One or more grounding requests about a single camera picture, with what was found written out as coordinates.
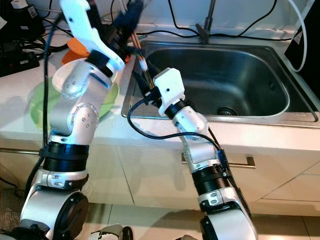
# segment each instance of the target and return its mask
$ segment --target sink basin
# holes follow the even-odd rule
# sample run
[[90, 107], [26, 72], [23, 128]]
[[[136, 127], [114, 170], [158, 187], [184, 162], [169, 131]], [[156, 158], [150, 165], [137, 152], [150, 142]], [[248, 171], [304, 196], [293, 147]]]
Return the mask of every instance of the sink basin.
[[[320, 127], [319, 113], [271, 47], [155, 41], [142, 46], [159, 71], [180, 71], [186, 98], [211, 122]], [[134, 70], [141, 72], [138, 61]], [[122, 115], [141, 98], [131, 76]], [[133, 116], [161, 118], [154, 106], [141, 106]]]

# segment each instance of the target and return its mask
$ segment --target white countertop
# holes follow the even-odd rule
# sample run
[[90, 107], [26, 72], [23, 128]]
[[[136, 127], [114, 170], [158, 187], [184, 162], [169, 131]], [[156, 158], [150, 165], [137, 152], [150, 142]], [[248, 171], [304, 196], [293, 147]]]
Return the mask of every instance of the white countertop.
[[[65, 35], [56, 35], [53, 38], [52, 45], [64, 44], [66, 39]], [[198, 41], [196, 38], [182, 39], [174, 36], [150, 36], [144, 40], [167, 42]], [[275, 49], [288, 66], [288, 60], [284, 57], [288, 42], [211, 38], [210, 43], [270, 46]], [[48, 65], [49, 77], [61, 67], [61, 59], [67, 51], [64, 50], [50, 56]], [[134, 60], [135, 58], [133, 57], [126, 65], [122, 76], [116, 80], [120, 87], [119, 96], [111, 111], [100, 122], [92, 144], [180, 148], [181, 143], [178, 138], [152, 140], [139, 135], [129, 126], [127, 119], [121, 116]], [[306, 86], [302, 78], [293, 71], [291, 73], [297, 78], [314, 105], [320, 109], [320, 101]], [[43, 81], [43, 78], [43, 60], [40, 61], [40, 67], [0, 77], [0, 139], [37, 142], [42, 140], [42, 131], [33, 123], [29, 108], [34, 89]], [[175, 127], [169, 120], [135, 118], [134, 122], [145, 132], [157, 135], [176, 132]], [[222, 147], [235, 153], [284, 153], [294, 155], [298, 151], [293, 150], [320, 151], [320, 129], [224, 122], [210, 122], [210, 127]]]

